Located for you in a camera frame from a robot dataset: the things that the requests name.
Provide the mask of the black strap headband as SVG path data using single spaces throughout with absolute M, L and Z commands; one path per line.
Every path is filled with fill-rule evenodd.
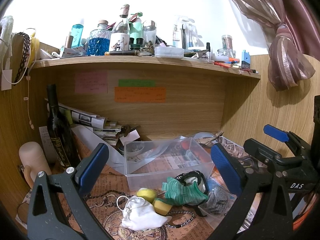
M 187 173 L 179 174 L 175 177 L 177 181 L 179 181 L 183 186 L 190 186 L 193 183 L 196 183 L 198 189 L 204 193 L 209 193 L 209 186 L 207 183 L 207 179 L 204 174 L 200 171 L 190 171 Z

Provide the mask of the white cloth pouch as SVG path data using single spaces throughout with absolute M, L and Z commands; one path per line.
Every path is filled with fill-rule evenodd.
M 122 212 L 121 226 L 133 231 L 151 230 L 164 226 L 172 220 L 171 216 L 163 216 L 156 213 L 153 205 L 142 197 L 133 196 L 127 198 Z

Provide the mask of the green knitted cloth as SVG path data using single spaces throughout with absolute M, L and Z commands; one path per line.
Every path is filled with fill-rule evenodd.
M 206 202 L 209 197 L 202 193 L 196 183 L 190 186 L 183 186 L 175 178 L 168 177 L 167 182 L 162 184 L 164 194 L 164 202 L 174 206 L 180 205 L 199 205 Z

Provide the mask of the yellow soft ball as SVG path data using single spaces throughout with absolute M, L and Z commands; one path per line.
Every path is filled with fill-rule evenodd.
M 157 198 L 157 192 L 153 189 L 141 188 L 137 191 L 136 196 L 144 198 L 146 201 L 152 204 Z

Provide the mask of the yellow green sponge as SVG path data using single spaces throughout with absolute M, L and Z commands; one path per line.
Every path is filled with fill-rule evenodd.
M 166 216 L 172 208 L 172 205 L 163 202 L 163 200 L 159 198 L 156 198 L 152 205 L 155 212 L 162 216 Z

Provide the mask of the beige ceramic mug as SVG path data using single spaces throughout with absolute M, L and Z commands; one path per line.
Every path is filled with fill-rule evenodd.
M 20 147 L 18 153 L 24 167 L 24 178 L 31 189 L 40 171 L 44 171 L 48 175 L 52 174 L 44 152 L 37 142 L 26 142 Z

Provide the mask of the clear plastic storage box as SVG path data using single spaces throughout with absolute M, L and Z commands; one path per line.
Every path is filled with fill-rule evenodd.
M 209 178 L 214 169 L 210 154 L 193 138 L 127 142 L 124 159 L 130 191 L 161 189 L 168 177 L 191 171 Z

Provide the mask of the white cardboard piece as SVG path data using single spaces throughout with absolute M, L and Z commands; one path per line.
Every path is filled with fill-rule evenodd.
M 137 132 L 137 130 L 135 129 L 134 131 L 132 132 L 129 132 L 127 134 L 127 136 L 122 136 L 120 137 L 120 142 L 125 145 L 127 142 L 133 142 L 133 141 L 136 141 L 140 138 L 140 135 L 139 133 Z

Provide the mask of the orange sticky note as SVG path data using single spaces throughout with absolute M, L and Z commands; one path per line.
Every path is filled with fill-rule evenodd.
M 114 100 L 122 103 L 165 103 L 165 87 L 115 87 Z

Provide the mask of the green sticky note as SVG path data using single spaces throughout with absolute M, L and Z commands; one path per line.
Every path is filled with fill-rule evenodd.
M 142 80 L 142 79 L 119 79 L 119 87 L 155 87 L 154 80 Z

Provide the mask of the clear plastic case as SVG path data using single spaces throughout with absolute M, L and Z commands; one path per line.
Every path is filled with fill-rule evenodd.
M 184 58 L 184 49 L 176 47 L 156 47 L 155 57 L 182 59 Z

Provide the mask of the wooden shelf board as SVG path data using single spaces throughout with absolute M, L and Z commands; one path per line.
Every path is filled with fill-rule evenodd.
M 36 61 L 35 69 L 107 69 L 107 70 L 159 70 L 164 72 L 182 72 L 209 74 L 216 76 L 238 76 L 260 79 L 260 74 L 249 73 L 235 68 L 226 68 L 194 59 L 156 58 L 149 56 L 86 56 L 65 59 L 47 59 Z

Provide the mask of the blue liquid glass bottle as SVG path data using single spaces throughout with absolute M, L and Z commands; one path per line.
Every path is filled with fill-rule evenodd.
M 97 29 L 90 32 L 87 55 L 104 56 L 109 51 L 111 31 L 107 29 L 107 26 L 107 20 L 100 20 Z

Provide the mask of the clear bottle with cork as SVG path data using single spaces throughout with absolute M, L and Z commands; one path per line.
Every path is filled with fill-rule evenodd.
M 129 26 L 129 8 L 128 4 L 122 6 L 118 21 L 115 23 L 111 37 L 109 52 L 125 51 L 129 49 L 130 26 Z

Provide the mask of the mint green bottle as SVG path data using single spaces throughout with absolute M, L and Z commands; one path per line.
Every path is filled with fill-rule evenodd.
M 129 48 L 131 50 L 140 49 L 143 45 L 143 23 L 141 17 L 143 16 L 142 12 L 137 12 L 131 16 L 129 19 L 130 27 L 130 40 Z

